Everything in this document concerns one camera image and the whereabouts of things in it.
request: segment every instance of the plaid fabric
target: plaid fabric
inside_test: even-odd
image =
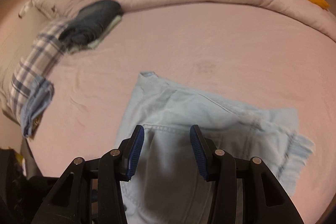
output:
[[[32,50],[22,58],[14,70],[9,85],[8,106],[20,122],[21,109],[30,94],[30,87],[37,75],[47,77],[51,69],[64,54],[64,47],[58,40],[67,27],[68,19],[58,18],[50,22],[36,37]]]

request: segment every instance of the beige cushion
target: beige cushion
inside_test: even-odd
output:
[[[36,7],[49,19],[58,18],[58,13],[54,10],[57,0],[40,0],[36,3]]]
[[[22,57],[28,55],[38,32],[46,26],[49,19],[35,7],[13,28],[8,37],[0,42],[0,101],[3,113],[12,120],[15,116],[7,106],[9,84],[15,67]]]

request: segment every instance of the dark gray folded clothing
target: dark gray folded clothing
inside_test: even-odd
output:
[[[60,34],[60,42],[68,49],[74,45],[88,45],[100,37],[112,20],[120,14],[120,9],[120,4],[113,0],[100,0],[84,7]]]

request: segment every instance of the pink bed sheet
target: pink bed sheet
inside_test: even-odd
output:
[[[306,0],[119,1],[128,13],[98,49],[65,56],[50,76],[55,95],[29,142],[42,173],[59,176],[75,157],[89,160],[116,147],[137,75],[153,70],[260,108],[296,108],[299,132],[316,152],[293,201],[305,223],[314,224],[336,192],[336,23],[330,14]],[[87,2],[58,7],[74,15]]]

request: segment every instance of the pink blanket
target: pink blanket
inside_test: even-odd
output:
[[[62,0],[58,11],[74,16],[92,1]],[[315,224],[336,192],[332,15],[307,0],[118,1],[128,12],[102,44],[65,56],[50,75],[55,95],[29,142],[42,173],[59,176],[75,157],[114,148],[137,75],[152,70],[260,108],[296,108],[316,152],[293,202]]]

